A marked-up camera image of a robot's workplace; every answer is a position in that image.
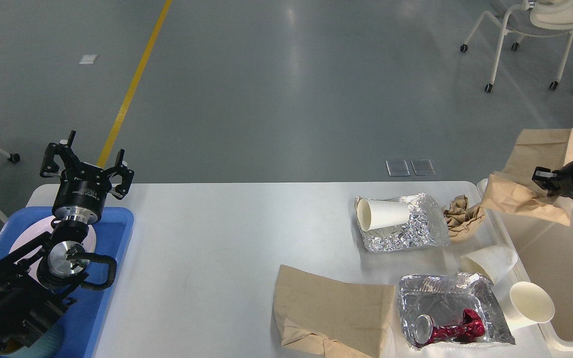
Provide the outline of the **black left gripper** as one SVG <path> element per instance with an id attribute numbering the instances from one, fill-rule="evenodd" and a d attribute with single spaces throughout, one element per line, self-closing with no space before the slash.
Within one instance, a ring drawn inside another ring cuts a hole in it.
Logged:
<path id="1" fill-rule="evenodd" d="M 99 222 L 107 194 L 122 200 L 129 193 L 134 170 L 124 161 L 125 150 L 120 149 L 114 166 L 107 169 L 85 168 L 72 150 L 76 131 L 71 131 L 65 141 L 48 143 L 39 176 L 59 178 L 61 184 L 52 208 L 52 214 L 59 220 L 77 220 L 88 225 Z M 113 177 L 120 177 L 117 185 Z"/>

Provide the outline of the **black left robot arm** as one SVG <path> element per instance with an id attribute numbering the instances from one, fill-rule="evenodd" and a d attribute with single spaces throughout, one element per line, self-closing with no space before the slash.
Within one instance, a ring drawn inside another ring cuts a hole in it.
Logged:
<path id="1" fill-rule="evenodd" d="M 110 168 L 80 161 L 72 150 L 76 132 L 66 140 L 49 143 L 39 174 L 58 177 L 51 222 L 43 232 L 0 259 L 0 353 L 11 342 L 30 348 L 76 300 L 77 288 L 110 288 L 119 264 L 116 258 L 88 252 L 84 238 L 102 218 L 107 195 L 123 199 L 130 190 L 134 170 L 118 151 Z"/>

